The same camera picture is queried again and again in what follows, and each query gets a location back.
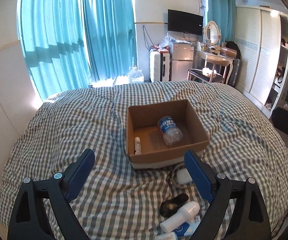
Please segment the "blue label dental floss jar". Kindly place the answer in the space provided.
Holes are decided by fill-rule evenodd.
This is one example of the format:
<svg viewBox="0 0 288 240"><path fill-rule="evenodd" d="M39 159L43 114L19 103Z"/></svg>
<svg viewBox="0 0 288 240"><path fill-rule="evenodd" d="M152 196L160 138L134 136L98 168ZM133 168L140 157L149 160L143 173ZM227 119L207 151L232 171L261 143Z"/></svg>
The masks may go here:
<svg viewBox="0 0 288 240"><path fill-rule="evenodd" d="M158 121L157 126L167 146L173 146L183 139L183 133L171 116L162 117Z"/></svg>

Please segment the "white purple cream tube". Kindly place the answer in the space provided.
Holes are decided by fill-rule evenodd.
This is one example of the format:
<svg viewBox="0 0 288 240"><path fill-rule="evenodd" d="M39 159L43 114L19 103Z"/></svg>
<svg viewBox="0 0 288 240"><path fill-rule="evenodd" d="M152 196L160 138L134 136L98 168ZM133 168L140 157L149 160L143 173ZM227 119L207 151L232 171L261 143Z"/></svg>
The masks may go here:
<svg viewBox="0 0 288 240"><path fill-rule="evenodd" d="M141 154L141 141L139 137L134 138L134 154L135 155Z"/></svg>

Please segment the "blue white tissue pack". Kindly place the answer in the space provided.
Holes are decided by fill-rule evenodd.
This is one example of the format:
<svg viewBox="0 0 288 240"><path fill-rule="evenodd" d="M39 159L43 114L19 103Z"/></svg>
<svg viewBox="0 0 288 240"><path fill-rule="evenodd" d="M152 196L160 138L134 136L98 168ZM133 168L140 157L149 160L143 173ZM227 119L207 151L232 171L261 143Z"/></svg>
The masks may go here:
<svg viewBox="0 0 288 240"><path fill-rule="evenodd" d="M194 217L193 220L181 224L179 227L174 229L173 232L175 233L178 239L191 237L195 232L196 228L199 226L199 224L200 224L200 217L196 216Z"/></svg>

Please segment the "white folded cloth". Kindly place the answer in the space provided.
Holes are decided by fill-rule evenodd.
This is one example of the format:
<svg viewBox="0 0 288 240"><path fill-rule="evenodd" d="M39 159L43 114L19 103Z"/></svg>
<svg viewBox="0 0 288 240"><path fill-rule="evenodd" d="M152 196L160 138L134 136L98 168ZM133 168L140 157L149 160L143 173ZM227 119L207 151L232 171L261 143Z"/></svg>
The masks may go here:
<svg viewBox="0 0 288 240"><path fill-rule="evenodd" d="M178 237L175 232L163 233L154 238L154 240L177 240Z"/></svg>

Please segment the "white earbuds case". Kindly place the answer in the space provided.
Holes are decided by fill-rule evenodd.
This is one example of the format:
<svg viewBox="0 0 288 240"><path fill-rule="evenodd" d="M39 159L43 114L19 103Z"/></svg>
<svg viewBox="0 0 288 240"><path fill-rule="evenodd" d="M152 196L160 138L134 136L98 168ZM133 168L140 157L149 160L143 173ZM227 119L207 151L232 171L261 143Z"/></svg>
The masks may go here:
<svg viewBox="0 0 288 240"><path fill-rule="evenodd" d="M181 168L177 171L176 181L179 185L187 185L192 183L192 178L186 168Z"/></svg>

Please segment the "dark seat vanity stool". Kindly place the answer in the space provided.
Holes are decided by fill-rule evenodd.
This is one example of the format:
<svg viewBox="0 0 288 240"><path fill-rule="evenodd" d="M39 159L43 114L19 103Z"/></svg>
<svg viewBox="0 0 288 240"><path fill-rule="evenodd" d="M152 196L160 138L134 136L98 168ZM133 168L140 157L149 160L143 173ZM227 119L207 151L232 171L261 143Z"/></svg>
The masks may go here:
<svg viewBox="0 0 288 240"><path fill-rule="evenodd" d="M189 69L187 73L187 80L192 80L193 77L199 79L201 82L206 83L222 83L224 84L225 76L227 72L227 67L229 66L230 62L226 59L219 59L219 60L212 60L207 59L205 63L212 63L212 69L207 68L206 66L200 69ZM215 67L219 65L224 67L223 75L216 72Z"/></svg>

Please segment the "black hair clip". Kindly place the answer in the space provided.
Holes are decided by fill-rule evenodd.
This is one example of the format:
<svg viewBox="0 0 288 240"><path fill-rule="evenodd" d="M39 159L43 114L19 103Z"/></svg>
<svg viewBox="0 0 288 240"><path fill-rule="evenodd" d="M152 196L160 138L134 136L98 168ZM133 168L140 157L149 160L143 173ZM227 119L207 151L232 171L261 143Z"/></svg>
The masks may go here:
<svg viewBox="0 0 288 240"><path fill-rule="evenodd" d="M162 202L160 205L160 215L165 218L173 216L187 201L188 195L182 193L172 199Z"/></svg>

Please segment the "white dressing table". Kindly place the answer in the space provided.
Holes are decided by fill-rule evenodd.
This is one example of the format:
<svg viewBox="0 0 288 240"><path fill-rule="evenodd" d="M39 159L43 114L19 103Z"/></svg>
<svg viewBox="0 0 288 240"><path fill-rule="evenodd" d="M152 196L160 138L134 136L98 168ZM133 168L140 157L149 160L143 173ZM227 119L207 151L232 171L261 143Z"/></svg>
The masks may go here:
<svg viewBox="0 0 288 240"><path fill-rule="evenodd" d="M205 75L201 75L201 80L203 82L208 82L208 83L212 83L212 82L216 82L215 81L215 75L213 74L214 70L215 70L215 66L219 65L221 67L224 67L224 73L222 76L221 81L219 81L222 84L228 84L229 82L229 78L230 75L233 71L233 61L234 59L231 57L226 57L223 55L214 55L212 53L206 52L206 51L197 51L197 57L200 59L204 59L205 63L204 66L207 67L207 63L212 63L212 71L211 71L211 75L209 78L207 78L207 76Z"/></svg>

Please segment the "oval vanity mirror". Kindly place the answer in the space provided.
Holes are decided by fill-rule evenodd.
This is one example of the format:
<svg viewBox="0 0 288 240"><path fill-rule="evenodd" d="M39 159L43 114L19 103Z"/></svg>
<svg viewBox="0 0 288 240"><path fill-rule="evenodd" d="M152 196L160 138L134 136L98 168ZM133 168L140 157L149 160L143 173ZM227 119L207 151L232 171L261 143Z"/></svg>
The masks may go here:
<svg viewBox="0 0 288 240"><path fill-rule="evenodd" d="M209 21L204 28L204 43L207 46L215 46L219 44L221 39L221 31L215 21Z"/></svg>

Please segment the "teal side curtain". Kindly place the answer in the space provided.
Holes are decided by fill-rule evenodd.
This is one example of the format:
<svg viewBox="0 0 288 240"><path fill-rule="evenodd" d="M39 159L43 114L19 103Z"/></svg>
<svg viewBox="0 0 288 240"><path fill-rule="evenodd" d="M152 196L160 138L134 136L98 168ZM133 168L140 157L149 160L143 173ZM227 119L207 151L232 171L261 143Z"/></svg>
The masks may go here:
<svg viewBox="0 0 288 240"><path fill-rule="evenodd" d="M236 0L208 0L207 19L221 30L221 43L235 40Z"/></svg>

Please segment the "silver mini fridge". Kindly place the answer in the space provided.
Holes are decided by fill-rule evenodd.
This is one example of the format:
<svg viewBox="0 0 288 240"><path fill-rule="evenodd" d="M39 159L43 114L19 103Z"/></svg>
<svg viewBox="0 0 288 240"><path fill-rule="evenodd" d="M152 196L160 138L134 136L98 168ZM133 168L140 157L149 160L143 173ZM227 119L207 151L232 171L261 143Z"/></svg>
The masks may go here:
<svg viewBox="0 0 288 240"><path fill-rule="evenodd" d="M192 43L171 43L171 81L187 79L188 70L193 67L194 46Z"/></svg>

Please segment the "open brown cardboard box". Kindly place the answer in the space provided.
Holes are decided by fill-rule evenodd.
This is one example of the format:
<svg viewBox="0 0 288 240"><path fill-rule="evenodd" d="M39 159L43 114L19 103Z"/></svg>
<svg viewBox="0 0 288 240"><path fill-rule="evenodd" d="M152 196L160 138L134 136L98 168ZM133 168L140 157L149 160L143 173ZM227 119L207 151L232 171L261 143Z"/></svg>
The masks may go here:
<svg viewBox="0 0 288 240"><path fill-rule="evenodd" d="M209 141L186 99L128 108L126 155L136 170L179 164L188 150L201 155Z"/></svg>

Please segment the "white suitcase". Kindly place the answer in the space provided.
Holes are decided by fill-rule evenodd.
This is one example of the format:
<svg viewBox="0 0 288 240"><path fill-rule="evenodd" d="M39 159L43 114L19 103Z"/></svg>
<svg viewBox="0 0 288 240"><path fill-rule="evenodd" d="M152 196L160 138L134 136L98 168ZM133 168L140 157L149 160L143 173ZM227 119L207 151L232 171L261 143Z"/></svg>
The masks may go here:
<svg viewBox="0 0 288 240"><path fill-rule="evenodd" d="M150 51L149 70L151 82L168 82L170 71L169 52L157 50Z"/></svg>

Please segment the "teal window curtain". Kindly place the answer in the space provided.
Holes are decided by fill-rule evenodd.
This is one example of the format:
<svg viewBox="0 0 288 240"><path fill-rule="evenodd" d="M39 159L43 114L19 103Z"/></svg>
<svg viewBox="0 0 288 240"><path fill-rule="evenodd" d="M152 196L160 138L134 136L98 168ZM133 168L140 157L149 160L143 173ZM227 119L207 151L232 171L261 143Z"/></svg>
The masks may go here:
<svg viewBox="0 0 288 240"><path fill-rule="evenodd" d="M133 0L18 0L17 30L42 100L137 64Z"/></svg>

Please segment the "black wall television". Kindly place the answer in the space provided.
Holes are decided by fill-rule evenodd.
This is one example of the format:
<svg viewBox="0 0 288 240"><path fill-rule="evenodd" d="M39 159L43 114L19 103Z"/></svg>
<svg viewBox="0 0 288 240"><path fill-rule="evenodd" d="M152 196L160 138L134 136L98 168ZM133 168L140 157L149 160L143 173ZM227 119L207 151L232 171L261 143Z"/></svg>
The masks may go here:
<svg viewBox="0 0 288 240"><path fill-rule="evenodd" d="M203 35L203 16L189 12L168 9L168 31L185 34Z"/></svg>

